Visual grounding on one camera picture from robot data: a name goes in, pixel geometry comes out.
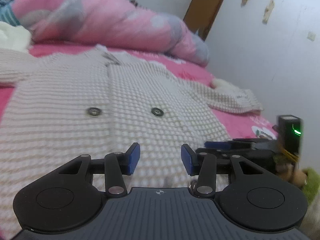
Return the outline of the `person's right hand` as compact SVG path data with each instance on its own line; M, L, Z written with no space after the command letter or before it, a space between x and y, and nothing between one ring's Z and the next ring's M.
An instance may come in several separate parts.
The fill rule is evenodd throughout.
M295 185L296 187L303 187L307 181L307 175L302 170L296 168L294 165L287 165L285 172L279 175L283 180Z

